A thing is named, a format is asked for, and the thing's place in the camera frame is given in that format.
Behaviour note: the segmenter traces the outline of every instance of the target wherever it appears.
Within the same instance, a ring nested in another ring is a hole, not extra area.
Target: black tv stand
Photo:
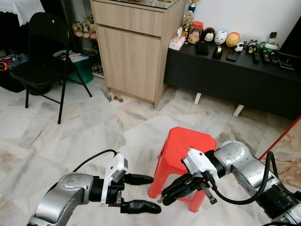
[[[169,49],[165,83],[234,102],[241,109],[247,105],[293,120],[301,115],[298,68],[292,71],[254,62],[246,50],[236,62],[229,61],[226,56],[232,49],[227,46],[222,47],[220,59],[212,58],[215,47],[209,45],[209,55],[196,55],[191,44],[184,44],[180,51]]]

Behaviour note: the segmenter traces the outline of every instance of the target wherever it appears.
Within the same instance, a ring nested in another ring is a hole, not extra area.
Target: black cable
[[[271,161],[272,161],[274,174],[277,178],[279,178],[274,154],[271,156]]]
[[[108,150],[105,150],[105,151],[102,151],[100,153],[97,153],[96,155],[93,155],[92,157],[86,159],[85,161],[83,161],[77,168],[74,169],[73,172],[76,172],[79,170],[80,167],[82,167],[83,165],[85,165],[88,161],[91,161],[92,159],[96,158],[97,156],[101,155],[101,154],[104,154],[104,153],[107,153],[107,152],[113,152],[114,153],[114,156],[117,155],[117,152],[112,150],[112,149],[108,149]]]
[[[263,225],[263,226],[269,226],[269,225],[292,226],[292,225],[295,225],[295,224],[291,224],[291,223],[282,223],[282,222],[272,222],[272,223],[265,224],[265,225]]]
[[[263,179],[262,179],[261,186],[259,187],[258,191],[251,198],[246,199],[246,200],[236,201],[236,200],[228,199],[225,196],[223,196],[217,190],[216,185],[214,185],[212,187],[212,190],[214,190],[215,193],[217,194],[217,196],[219,196],[221,199],[223,199],[224,201],[226,201],[228,203],[231,203],[231,204],[246,205],[246,204],[250,204],[250,203],[254,202],[255,200],[257,200],[259,198],[260,195],[262,195],[262,193],[265,189],[265,186],[267,185],[267,181],[268,181],[268,178],[269,178],[269,168],[270,168],[271,159],[275,160],[274,154],[272,152],[268,152],[267,159],[265,161],[264,174],[263,174]]]

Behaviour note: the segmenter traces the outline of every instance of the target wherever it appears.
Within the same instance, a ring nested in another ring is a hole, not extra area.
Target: white cloth
[[[45,12],[40,0],[0,0],[0,11],[17,14],[20,26],[29,22],[33,14]]]

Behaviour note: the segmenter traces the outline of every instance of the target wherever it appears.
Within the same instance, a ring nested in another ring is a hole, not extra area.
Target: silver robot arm
[[[72,172],[64,175],[43,197],[27,226],[65,226],[78,205],[100,202],[101,206],[120,207],[121,213],[160,213],[161,208],[151,202],[125,202],[121,191],[125,183],[149,184],[152,177],[126,174],[127,160],[118,153],[106,167],[104,179]]]
[[[177,198],[184,197],[196,189],[204,190],[211,204],[215,204],[217,200],[208,190],[211,187],[220,198],[232,204],[242,205],[256,201],[273,222],[301,223],[300,193],[289,192],[270,170],[267,171],[267,179],[263,182],[265,165],[253,157],[249,148],[242,142],[227,141],[217,151],[206,153],[190,148],[182,163],[188,173],[163,190],[159,202],[163,202],[164,205],[170,205]],[[251,196],[250,199],[233,201],[219,193],[219,178],[230,173]]]

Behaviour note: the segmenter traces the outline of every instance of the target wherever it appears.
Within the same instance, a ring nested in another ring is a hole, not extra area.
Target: cabinet drawer
[[[93,1],[98,24],[161,36],[163,13]]]

